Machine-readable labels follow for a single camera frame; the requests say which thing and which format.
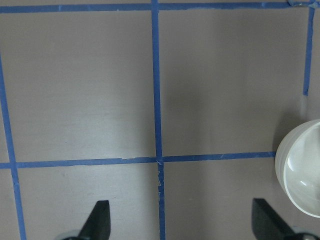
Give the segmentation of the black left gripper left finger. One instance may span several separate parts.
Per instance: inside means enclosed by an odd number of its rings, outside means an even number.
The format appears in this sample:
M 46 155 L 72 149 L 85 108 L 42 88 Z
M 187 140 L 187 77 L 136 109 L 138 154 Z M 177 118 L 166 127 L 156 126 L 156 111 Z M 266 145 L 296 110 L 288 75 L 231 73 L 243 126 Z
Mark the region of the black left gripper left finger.
M 77 238 L 80 240 L 108 240 L 110 235 L 110 203 L 108 200 L 99 200 L 96 202 Z

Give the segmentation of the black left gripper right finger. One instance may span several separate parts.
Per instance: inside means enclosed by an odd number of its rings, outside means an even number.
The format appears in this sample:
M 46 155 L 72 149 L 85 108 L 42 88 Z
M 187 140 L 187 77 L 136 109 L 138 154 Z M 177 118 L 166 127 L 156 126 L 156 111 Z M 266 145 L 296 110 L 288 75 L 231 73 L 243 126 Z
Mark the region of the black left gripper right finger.
M 256 240 L 294 240 L 296 235 L 264 198 L 252 200 L 251 229 Z

